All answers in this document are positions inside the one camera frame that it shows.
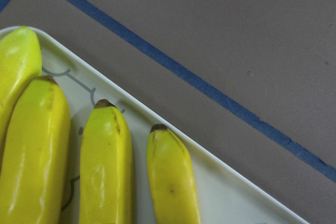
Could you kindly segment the white bear tray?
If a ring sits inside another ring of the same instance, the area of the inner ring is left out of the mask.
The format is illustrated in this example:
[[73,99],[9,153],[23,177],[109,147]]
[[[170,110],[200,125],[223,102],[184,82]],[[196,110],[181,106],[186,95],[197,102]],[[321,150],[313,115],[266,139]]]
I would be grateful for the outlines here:
[[[60,223],[79,220],[79,155],[83,127],[100,99],[107,99],[124,115],[132,136],[135,223],[155,223],[146,170],[146,143],[154,124],[166,120],[42,30],[43,70],[62,88],[70,107],[71,130],[67,182]],[[304,223],[304,220],[244,176],[201,147],[179,129],[171,130],[189,151],[202,223]]]

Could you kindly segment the yellow banana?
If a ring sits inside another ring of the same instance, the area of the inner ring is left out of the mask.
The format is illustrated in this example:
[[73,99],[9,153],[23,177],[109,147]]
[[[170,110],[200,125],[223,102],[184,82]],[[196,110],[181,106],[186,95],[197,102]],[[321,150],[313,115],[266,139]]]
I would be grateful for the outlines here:
[[156,223],[201,223],[189,151],[164,124],[150,130],[146,163]]
[[58,223],[70,112],[50,76],[35,78],[15,105],[1,169],[1,223]]
[[133,172],[127,122],[115,105],[101,99],[81,138],[79,223],[132,223]]
[[41,69],[40,44],[33,30],[20,26],[1,39],[1,144],[20,94]]

